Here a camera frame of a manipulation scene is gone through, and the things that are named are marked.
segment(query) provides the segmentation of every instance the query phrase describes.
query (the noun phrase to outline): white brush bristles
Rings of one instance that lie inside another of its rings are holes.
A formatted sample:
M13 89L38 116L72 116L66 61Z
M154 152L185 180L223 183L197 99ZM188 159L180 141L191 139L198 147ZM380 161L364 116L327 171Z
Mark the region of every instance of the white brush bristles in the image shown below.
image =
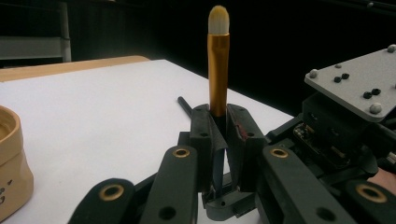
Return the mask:
M229 33L230 17L225 7L213 7L208 20L208 33L210 35L227 35Z

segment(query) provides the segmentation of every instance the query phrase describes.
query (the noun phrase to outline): makeup brush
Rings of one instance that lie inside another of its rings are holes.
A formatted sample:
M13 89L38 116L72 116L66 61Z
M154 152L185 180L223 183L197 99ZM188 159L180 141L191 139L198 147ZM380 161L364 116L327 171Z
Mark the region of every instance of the makeup brush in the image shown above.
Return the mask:
M207 35L209 110L223 135L227 108L229 27L230 17L227 9L223 6L214 6L208 18Z

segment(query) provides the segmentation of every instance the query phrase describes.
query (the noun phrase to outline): gold circular ring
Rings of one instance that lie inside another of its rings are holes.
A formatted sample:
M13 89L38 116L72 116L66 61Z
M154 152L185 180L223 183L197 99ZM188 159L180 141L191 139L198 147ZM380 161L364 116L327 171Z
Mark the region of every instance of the gold circular ring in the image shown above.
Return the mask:
M271 150L271 154L273 156L279 157L279 158L287 158L289 156L289 153L283 149L280 148L274 148Z
M385 203L388 200L387 196L381 190L366 184L356 186L356 191L361 197L373 203Z
M118 199L124 192L123 186L119 184L106 185L99 192L99 198L105 202Z

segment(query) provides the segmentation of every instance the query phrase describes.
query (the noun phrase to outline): dark wall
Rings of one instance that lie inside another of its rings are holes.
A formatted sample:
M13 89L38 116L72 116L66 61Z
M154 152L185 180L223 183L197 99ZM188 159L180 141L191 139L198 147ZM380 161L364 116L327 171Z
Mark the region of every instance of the dark wall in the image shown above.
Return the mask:
M15 1L56 7L55 1ZM291 115L301 112L302 100L313 92L304 84L307 72L384 49L396 36L394 11L335 0L66 2L73 61L137 54L167 59L203 77L207 17L214 5L224 5L231 22L229 87ZM35 15L0 13L19 21L17 26L0 23L0 35L59 34L53 12L30 11Z

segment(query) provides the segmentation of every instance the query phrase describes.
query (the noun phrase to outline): black screw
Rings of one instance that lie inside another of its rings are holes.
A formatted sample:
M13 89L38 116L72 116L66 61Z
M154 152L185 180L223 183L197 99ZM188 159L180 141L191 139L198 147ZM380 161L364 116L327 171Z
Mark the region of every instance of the black screw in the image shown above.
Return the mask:
M380 89L373 89L372 90L372 95L379 95L379 93L381 93Z
M365 91L363 94L364 99L370 99L373 95L369 91Z
M338 82L340 82L340 81L341 81L341 78L340 78L340 77L335 77L335 78L334 78L334 82L338 83Z
M341 75L342 79L348 79L349 78L349 74L348 73L344 73L343 75Z

